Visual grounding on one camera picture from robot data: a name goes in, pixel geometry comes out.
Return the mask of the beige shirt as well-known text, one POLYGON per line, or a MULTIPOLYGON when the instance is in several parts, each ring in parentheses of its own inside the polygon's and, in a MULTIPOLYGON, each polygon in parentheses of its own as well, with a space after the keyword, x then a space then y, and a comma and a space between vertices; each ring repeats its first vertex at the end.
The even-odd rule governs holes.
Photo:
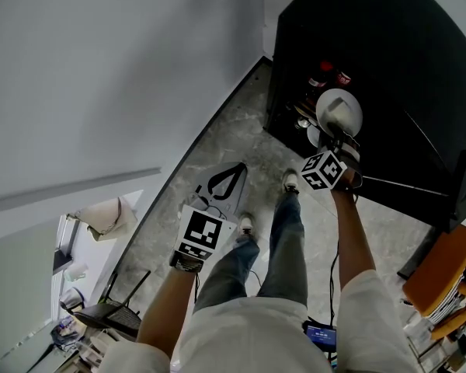
MULTIPOLYGON (((376 270, 359 274, 341 291, 336 368, 304 334, 304 311, 282 298, 238 298, 202 309, 183 323, 174 350, 180 373, 416 373, 376 270)), ((99 373, 170 372, 166 354, 137 341, 112 346, 99 368, 99 373)))

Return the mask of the beige handbag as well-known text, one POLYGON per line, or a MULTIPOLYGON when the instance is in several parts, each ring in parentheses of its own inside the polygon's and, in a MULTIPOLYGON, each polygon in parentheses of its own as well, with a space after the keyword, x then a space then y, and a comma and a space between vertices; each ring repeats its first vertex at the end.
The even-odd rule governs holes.
POLYGON ((67 217, 86 224, 96 242, 127 235, 137 224, 137 217, 124 197, 85 207, 67 214, 67 217))

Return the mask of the black cabinet with glass door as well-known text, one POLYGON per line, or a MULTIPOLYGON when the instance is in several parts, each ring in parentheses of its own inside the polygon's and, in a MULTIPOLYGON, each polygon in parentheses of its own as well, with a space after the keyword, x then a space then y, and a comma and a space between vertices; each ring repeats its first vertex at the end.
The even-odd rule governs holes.
POLYGON ((466 37, 455 22, 434 0, 293 0, 278 20, 265 128, 304 158, 316 149, 294 103, 315 108, 308 79, 323 60, 327 89, 363 111, 357 193, 444 231, 462 223, 466 37))

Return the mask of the person's right white sneaker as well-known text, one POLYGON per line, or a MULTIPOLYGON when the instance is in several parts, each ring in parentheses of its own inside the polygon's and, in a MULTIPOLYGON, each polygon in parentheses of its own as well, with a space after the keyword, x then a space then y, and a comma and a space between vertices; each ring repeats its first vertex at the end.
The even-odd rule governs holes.
POLYGON ((284 193, 299 194, 298 174, 294 169, 287 169, 282 179, 282 190, 284 193))

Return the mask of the person's right forearm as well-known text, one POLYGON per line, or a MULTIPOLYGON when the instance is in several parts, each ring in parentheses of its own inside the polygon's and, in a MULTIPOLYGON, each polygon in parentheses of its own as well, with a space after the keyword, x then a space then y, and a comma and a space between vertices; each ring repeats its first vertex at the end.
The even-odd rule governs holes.
POLYGON ((341 289, 359 274, 376 270, 353 195, 343 190, 351 185, 353 177, 354 171, 347 169, 340 177, 338 186, 331 190, 338 221, 341 289))

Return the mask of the white round plate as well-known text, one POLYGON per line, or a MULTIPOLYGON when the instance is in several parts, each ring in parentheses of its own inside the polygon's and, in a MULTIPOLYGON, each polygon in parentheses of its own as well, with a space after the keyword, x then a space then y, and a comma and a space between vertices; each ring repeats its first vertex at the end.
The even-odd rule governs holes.
POLYGON ((329 89, 323 92, 316 103, 316 116, 319 127, 328 135, 332 136, 330 124, 338 124, 348 135, 355 137, 363 123, 363 112, 356 97, 344 89, 329 89), (329 120, 326 113, 328 105, 337 97, 342 97, 349 106, 349 115, 343 122, 329 120))

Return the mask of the person's left white sneaker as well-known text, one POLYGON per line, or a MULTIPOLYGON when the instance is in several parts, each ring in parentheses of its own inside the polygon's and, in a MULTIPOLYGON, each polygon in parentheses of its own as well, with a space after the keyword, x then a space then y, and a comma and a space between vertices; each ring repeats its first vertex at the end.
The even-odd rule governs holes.
POLYGON ((255 219, 250 213, 244 213, 238 220, 238 236, 255 238, 255 219))

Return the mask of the person's left forearm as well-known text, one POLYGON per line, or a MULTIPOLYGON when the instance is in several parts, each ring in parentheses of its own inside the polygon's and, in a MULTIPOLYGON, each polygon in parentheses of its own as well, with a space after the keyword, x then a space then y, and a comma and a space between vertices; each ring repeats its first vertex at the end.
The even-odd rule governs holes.
POLYGON ((137 342, 172 358, 186 318, 196 275, 172 267, 141 321, 137 342))

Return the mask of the pale green cup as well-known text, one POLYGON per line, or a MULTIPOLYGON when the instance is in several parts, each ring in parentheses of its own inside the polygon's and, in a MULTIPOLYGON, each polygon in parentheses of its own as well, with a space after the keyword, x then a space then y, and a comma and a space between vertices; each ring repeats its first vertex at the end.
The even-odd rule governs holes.
POLYGON ((85 263, 73 263, 64 271, 64 279, 74 283, 86 276, 89 267, 85 263))

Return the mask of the silver kettle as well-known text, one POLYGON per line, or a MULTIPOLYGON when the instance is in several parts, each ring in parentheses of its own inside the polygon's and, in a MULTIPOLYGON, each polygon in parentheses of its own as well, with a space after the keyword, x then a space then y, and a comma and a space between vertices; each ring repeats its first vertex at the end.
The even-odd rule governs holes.
POLYGON ((77 288, 69 288, 59 298, 59 306, 72 315, 85 307, 85 299, 77 288))

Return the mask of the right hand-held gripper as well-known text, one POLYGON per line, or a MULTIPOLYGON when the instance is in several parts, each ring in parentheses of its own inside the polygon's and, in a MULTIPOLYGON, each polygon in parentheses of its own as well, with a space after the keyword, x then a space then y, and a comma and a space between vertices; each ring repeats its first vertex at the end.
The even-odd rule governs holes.
POLYGON ((331 125, 333 138, 320 135, 317 152, 305 159, 301 169, 302 179, 313 190, 335 189, 344 173, 351 173, 352 179, 344 188, 356 189, 362 186, 360 168, 360 145, 338 124, 331 125))

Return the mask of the orange chair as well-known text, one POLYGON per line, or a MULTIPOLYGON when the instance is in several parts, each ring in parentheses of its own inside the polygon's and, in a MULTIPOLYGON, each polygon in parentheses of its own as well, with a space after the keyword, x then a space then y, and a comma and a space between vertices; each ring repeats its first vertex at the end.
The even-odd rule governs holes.
MULTIPOLYGON (((424 260, 404 283, 402 290, 405 300, 427 320, 426 316, 440 304, 465 268, 466 227, 460 225, 437 238, 424 260)), ((461 285, 461 293, 466 295, 466 284, 461 285)), ((437 324, 430 323, 433 326, 431 339, 443 339, 465 323, 466 306, 437 324)))

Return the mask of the person's white sneaker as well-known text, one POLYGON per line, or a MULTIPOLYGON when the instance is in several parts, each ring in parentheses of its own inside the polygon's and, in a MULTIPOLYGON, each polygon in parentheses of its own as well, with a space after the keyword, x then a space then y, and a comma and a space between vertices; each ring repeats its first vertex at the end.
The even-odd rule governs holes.
POLYGON ((238 236, 255 238, 255 219, 250 213, 244 213, 238 220, 238 236))
POLYGON ((299 194, 298 174, 294 169, 287 169, 282 179, 282 190, 284 193, 299 194))

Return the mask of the black device blue screen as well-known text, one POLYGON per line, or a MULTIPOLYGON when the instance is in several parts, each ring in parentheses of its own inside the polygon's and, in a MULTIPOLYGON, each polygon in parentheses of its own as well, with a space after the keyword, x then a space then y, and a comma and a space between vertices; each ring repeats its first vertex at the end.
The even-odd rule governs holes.
POLYGON ((336 329, 319 322, 306 321, 303 324, 304 334, 323 352, 336 352, 336 329))

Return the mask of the blue jeans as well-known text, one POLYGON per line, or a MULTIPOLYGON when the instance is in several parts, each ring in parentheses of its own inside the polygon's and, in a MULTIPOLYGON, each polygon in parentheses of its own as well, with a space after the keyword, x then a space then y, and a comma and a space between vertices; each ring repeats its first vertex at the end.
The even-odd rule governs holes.
MULTIPOLYGON (((195 303, 194 312, 246 296, 245 282, 259 255, 252 235, 240 235, 235 246, 215 265, 195 303)), ((270 234, 270 259, 259 297, 282 298, 306 306, 308 275, 304 259, 304 226, 298 192, 283 193, 270 234)))

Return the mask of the dark bottle red cap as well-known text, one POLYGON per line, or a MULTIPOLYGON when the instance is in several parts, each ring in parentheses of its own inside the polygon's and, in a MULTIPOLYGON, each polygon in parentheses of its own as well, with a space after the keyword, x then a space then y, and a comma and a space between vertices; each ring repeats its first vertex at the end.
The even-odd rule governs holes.
POLYGON ((315 88, 323 88, 331 79, 333 73, 333 65, 329 61, 321 61, 319 66, 311 72, 308 83, 315 88))

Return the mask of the black router with antennas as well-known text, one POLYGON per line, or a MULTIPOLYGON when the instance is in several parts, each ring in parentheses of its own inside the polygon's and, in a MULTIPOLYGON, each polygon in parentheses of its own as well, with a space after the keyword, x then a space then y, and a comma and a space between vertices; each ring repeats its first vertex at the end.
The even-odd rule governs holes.
POLYGON ((141 325, 141 318, 138 312, 130 309, 129 303, 150 274, 151 271, 148 270, 123 302, 114 301, 110 297, 112 286, 115 283, 115 281, 112 281, 110 289, 101 302, 73 312, 72 315, 87 327, 114 329, 128 339, 135 340, 141 325))

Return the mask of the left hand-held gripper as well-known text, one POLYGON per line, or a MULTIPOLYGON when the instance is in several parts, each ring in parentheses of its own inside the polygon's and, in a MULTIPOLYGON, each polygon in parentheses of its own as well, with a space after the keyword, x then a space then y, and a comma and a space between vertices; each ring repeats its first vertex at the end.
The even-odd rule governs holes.
POLYGON ((247 178, 243 162, 226 162, 197 177, 196 192, 183 201, 174 250, 205 262, 237 228, 235 213, 247 178))

